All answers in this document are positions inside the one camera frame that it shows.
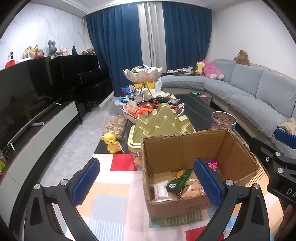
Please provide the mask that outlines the clear jar of nuts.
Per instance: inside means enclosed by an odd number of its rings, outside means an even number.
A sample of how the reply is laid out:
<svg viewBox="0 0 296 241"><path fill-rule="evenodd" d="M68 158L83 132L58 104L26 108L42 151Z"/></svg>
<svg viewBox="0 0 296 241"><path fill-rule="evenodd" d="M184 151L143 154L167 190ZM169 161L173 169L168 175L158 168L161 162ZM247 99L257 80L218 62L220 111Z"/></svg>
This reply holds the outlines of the clear jar of nuts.
<svg viewBox="0 0 296 241"><path fill-rule="evenodd" d="M224 111L215 111L211 116L210 129L221 129L227 128L229 130L234 130L237 124L236 118Z"/></svg>

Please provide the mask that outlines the lower snack tray bowl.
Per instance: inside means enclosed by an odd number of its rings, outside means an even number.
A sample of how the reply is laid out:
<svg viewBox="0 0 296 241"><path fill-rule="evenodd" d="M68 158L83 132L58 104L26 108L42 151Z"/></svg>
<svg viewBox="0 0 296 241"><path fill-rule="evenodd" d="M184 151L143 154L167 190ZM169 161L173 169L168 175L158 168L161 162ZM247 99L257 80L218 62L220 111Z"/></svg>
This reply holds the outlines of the lower snack tray bowl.
<svg viewBox="0 0 296 241"><path fill-rule="evenodd" d="M174 95L166 97L155 97L143 99L138 96L137 100L128 97L119 98L121 111L123 115L131 122L135 123L139 115L147 117L152 111L155 111L162 103L167 103L174 110L177 116L181 116L185 110L185 104L177 99Z"/></svg>

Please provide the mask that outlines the orange white snack packet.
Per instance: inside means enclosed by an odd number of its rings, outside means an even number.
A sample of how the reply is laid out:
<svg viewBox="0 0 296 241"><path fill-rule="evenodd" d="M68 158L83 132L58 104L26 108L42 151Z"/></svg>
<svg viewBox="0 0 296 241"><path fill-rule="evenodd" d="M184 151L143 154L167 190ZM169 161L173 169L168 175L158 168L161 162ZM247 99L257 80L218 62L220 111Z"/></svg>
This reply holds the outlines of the orange white snack packet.
<svg viewBox="0 0 296 241"><path fill-rule="evenodd" d="M182 200L182 199L191 199L194 197L199 197L204 194L205 194L204 189L198 179L188 179L185 182L185 185L182 188L182 190L179 193L177 193L176 196L180 200Z"/></svg>

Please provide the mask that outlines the brown teddy bear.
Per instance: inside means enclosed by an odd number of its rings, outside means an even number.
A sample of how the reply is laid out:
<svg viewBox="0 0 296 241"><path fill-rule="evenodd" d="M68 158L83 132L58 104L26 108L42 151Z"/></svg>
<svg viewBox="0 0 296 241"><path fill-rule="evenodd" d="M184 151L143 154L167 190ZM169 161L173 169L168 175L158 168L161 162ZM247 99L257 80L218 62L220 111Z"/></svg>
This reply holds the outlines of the brown teddy bear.
<svg viewBox="0 0 296 241"><path fill-rule="evenodd" d="M248 54L244 50L240 50L239 54L234 58L237 64L250 66L250 61L248 59Z"/></svg>

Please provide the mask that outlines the plastic bag of nuts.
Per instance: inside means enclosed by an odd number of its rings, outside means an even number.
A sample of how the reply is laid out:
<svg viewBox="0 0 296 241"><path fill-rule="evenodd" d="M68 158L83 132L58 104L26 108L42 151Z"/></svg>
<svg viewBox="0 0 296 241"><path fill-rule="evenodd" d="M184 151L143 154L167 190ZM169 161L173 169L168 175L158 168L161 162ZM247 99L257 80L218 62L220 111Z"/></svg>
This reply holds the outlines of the plastic bag of nuts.
<svg viewBox="0 0 296 241"><path fill-rule="evenodd" d="M125 131L128 124L128 119L123 115L114 115L111 116L109 121L107 122L103 134L107 132L114 131L116 139L119 141L124 140Z"/></svg>

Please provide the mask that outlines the yellow plush toy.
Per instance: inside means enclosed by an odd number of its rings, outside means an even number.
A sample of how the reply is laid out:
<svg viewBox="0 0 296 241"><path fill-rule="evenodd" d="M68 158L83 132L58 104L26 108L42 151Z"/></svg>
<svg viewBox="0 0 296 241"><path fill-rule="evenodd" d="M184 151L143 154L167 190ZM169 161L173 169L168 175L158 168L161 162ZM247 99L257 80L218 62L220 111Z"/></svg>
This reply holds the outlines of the yellow plush toy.
<svg viewBox="0 0 296 241"><path fill-rule="evenodd" d="M197 62L196 63L196 70L195 70L196 75L203 75L203 70L205 67L206 66L203 62Z"/></svg>

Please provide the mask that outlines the lotus-shaped upper snack bowl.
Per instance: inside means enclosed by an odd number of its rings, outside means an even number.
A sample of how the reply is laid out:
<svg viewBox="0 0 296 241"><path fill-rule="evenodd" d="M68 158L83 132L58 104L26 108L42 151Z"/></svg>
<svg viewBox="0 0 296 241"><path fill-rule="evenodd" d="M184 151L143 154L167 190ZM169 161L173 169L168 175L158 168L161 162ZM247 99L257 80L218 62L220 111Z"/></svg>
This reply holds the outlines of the lotus-shaped upper snack bowl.
<svg viewBox="0 0 296 241"><path fill-rule="evenodd" d="M123 73L132 83L153 83L160 78L163 73L163 68L151 67L147 69L139 69L137 73L125 69L123 70Z"/></svg>

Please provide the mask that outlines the brown cardboard box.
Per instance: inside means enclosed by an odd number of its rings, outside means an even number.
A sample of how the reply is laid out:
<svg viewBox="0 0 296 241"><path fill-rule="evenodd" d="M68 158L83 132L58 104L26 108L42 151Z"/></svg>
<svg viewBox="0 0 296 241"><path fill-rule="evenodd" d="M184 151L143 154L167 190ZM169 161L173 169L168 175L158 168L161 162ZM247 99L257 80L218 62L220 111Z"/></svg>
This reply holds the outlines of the brown cardboard box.
<svg viewBox="0 0 296 241"><path fill-rule="evenodd" d="M248 145L228 129L144 138L142 159L144 198L151 219L171 218L211 205L220 206L225 191L214 181L213 174L245 186L260 170ZM152 185L170 182L181 170L192 170L206 194L154 202Z"/></svg>

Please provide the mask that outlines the yellow bear figurine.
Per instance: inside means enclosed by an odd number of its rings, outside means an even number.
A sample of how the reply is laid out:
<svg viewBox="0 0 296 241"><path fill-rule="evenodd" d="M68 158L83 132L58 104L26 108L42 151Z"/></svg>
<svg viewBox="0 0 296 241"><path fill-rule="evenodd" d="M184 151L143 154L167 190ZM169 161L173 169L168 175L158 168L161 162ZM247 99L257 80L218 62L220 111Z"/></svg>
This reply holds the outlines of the yellow bear figurine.
<svg viewBox="0 0 296 241"><path fill-rule="evenodd" d="M107 145L107 151L111 154L115 154L122 151L121 144L117 141L115 131L109 131L101 136L101 140L103 140Z"/></svg>

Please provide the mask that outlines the dark green snack packet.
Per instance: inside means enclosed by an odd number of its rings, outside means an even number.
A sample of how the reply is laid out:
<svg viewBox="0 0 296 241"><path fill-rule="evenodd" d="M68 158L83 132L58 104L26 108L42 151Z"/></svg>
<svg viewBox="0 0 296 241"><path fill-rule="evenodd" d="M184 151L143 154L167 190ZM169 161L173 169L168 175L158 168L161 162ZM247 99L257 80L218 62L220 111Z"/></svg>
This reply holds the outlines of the dark green snack packet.
<svg viewBox="0 0 296 241"><path fill-rule="evenodd" d="M180 193L184 189L185 183L190 177L193 169L178 171L170 183L166 186L168 192Z"/></svg>

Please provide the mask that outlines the pink plush toy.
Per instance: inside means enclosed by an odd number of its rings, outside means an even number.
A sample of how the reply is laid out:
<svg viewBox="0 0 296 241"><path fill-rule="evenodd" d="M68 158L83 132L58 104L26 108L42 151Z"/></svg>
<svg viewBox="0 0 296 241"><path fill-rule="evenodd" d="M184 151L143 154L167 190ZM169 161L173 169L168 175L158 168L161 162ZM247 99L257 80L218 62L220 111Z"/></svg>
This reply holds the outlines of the pink plush toy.
<svg viewBox="0 0 296 241"><path fill-rule="evenodd" d="M224 75L221 73L220 70L218 70L213 62L208 62L205 59L202 60L202 63L204 63L205 68L203 69L203 73L206 77L210 79L218 79L223 80Z"/></svg>

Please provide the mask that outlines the grey bunny plush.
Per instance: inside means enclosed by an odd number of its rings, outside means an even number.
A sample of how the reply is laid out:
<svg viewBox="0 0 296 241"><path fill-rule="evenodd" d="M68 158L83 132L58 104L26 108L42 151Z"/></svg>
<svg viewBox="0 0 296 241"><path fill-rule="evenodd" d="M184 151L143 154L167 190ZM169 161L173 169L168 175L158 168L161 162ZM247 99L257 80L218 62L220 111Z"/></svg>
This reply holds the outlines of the grey bunny plush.
<svg viewBox="0 0 296 241"><path fill-rule="evenodd" d="M57 52L56 41L49 40L48 46L49 46L49 55L54 56L55 53Z"/></svg>

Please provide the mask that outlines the pink snack packet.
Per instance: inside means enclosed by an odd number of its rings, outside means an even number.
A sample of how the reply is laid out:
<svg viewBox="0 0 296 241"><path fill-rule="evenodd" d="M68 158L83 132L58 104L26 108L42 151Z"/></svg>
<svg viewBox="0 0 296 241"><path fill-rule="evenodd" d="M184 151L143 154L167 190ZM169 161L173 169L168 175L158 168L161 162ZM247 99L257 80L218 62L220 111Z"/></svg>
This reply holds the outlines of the pink snack packet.
<svg viewBox="0 0 296 241"><path fill-rule="evenodd" d="M216 159L211 159L206 161L206 163L213 171L218 171L218 163Z"/></svg>

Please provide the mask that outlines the grey storage bin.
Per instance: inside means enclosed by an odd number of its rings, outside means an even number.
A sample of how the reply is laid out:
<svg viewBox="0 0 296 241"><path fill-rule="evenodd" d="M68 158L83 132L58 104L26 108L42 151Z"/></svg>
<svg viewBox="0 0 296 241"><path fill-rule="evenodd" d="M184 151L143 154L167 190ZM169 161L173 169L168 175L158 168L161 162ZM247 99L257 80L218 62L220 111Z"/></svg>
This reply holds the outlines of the grey storage bin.
<svg viewBox="0 0 296 241"><path fill-rule="evenodd" d="M212 96L204 91L198 92L198 91L191 91L191 95L193 95L195 98L202 100L207 104L208 106L211 103Z"/></svg>

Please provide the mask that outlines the blue curtain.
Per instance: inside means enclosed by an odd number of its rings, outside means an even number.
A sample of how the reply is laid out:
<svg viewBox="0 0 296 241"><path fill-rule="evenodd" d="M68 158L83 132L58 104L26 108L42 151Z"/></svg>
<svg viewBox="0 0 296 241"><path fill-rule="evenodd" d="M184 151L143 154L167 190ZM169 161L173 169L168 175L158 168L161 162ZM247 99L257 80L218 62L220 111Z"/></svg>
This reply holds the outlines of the blue curtain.
<svg viewBox="0 0 296 241"><path fill-rule="evenodd" d="M212 33L212 10L185 3L162 2L166 68L194 66L205 59Z"/></svg>
<svg viewBox="0 0 296 241"><path fill-rule="evenodd" d="M114 95L130 81L123 71L142 65L142 48L136 3L122 4L85 17L91 43L101 68L107 68Z"/></svg>

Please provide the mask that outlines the colourful patterned play mat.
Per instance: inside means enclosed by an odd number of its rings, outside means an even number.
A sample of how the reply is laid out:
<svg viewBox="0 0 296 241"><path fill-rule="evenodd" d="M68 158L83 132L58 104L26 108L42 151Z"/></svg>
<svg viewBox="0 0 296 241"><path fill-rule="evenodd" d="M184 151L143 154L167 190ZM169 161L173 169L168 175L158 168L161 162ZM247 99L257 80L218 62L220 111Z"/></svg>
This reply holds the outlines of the colourful patterned play mat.
<svg viewBox="0 0 296 241"><path fill-rule="evenodd" d="M100 172L79 214L98 240L196 240L216 211L151 220L144 201L142 171L131 154L96 154Z"/></svg>

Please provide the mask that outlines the blue curtain right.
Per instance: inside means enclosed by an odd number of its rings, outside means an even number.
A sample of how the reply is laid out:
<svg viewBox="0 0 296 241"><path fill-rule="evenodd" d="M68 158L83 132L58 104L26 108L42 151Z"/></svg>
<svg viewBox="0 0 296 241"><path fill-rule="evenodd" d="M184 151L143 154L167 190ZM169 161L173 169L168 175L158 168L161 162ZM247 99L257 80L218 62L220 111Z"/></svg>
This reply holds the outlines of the blue curtain right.
<svg viewBox="0 0 296 241"><path fill-rule="evenodd" d="M185 3L162 2L166 68L194 66L205 59L212 33L212 10Z"/></svg>

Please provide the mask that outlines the black piano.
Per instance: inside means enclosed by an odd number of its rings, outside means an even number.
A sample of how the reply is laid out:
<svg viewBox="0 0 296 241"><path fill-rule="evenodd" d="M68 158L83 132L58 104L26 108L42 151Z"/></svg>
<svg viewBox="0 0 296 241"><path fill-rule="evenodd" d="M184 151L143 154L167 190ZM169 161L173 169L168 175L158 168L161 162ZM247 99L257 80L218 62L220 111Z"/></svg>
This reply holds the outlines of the black piano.
<svg viewBox="0 0 296 241"><path fill-rule="evenodd" d="M49 62L53 93L58 99L73 100L82 118L112 92L107 68L99 68L95 55L59 56Z"/></svg>

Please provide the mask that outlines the white sheer curtain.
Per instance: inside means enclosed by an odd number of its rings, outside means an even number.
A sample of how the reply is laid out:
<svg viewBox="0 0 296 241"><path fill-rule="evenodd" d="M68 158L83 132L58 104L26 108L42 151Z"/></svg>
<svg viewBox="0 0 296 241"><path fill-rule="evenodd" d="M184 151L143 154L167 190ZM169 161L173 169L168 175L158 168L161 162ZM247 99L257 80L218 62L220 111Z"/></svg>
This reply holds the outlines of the white sheer curtain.
<svg viewBox="0 0 296 241"><path fill-rule="evenodd" d="M142 62L150 67L167 70L166 37L161 2L137 4Z"/></svg>

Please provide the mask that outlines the gold mountain-shaped tin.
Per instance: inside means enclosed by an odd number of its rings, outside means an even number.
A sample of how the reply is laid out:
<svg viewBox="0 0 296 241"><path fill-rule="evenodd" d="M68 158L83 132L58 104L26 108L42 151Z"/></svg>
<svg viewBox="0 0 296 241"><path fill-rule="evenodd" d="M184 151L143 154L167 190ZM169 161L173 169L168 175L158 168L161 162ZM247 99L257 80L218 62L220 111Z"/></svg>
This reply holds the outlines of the gold mountain-shaped tin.
<svg viewBox="0 0 296 241"><path fill-rule="evenodd" d="M130 152L137 153L142 148L143 138L194 132L196 130L186 115L178 116L167 103L162 103L147 117L137 117L135 125L130 128L127 147Z"/></svg>

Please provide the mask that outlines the beige cloth on sofa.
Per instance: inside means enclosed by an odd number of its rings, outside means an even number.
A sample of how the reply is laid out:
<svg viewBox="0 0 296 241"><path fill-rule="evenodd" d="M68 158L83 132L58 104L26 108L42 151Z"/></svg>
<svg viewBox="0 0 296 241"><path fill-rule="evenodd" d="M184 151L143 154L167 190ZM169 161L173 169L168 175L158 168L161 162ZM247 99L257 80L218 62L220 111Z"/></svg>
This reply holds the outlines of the beige cloth on sofa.
<svg viewBox="0 0 296 241"><path fill-rule="evenodd" d="M289 118L286 122L278 125L277 127L285 130L293 136L296 136L296 119L294 118Z"/></svg>

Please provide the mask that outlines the grey sectional sofa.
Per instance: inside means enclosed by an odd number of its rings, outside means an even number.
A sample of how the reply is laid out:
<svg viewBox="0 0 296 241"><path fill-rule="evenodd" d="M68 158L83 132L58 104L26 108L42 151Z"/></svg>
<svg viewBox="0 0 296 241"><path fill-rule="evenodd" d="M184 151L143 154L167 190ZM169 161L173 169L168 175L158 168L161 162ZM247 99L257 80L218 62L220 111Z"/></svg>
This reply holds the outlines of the grey sectional sofa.
<svg viewBox="0 0 296 241"><path fill-rule="evenodd" d="M250 135L295 158L295 150L276 140L274 131L295 118L295 79L260 65L242 65L234 60L214 60L222 80L206 76L165 74L162 89L171 94L205 91L211 101L232 114Z"/></svg>

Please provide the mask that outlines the white biscuit packet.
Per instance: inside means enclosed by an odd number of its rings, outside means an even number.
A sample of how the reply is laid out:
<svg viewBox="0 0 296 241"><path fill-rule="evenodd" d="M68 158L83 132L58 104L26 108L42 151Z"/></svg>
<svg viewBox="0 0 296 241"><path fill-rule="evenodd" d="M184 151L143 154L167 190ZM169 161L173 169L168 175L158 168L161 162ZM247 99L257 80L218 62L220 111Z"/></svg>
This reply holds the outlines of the white biscuit packet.
<svg viewBox="0 0 296 241"><path fill-rule="evenodd" d="M165 183L155 184L153 188L154 188L154 199L152 200L152 202L165 202L165 201L172 200L172 198L168 194Z"/></svg>

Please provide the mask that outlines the blue curtain left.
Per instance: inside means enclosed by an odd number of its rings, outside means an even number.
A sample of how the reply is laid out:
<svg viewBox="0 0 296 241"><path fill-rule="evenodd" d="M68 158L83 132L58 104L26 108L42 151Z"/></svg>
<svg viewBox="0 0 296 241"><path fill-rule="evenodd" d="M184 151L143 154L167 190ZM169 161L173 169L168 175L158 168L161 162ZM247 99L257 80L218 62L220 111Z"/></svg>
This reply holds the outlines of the blue curtain left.
<svg viewBox="0 0 296 241"><path fill-rule="evenodd" d="M142 48L136 3L122 4L85 17L91 43L101 68L107 68L114 95L130 81L123 71L142 65Z"/></svg>

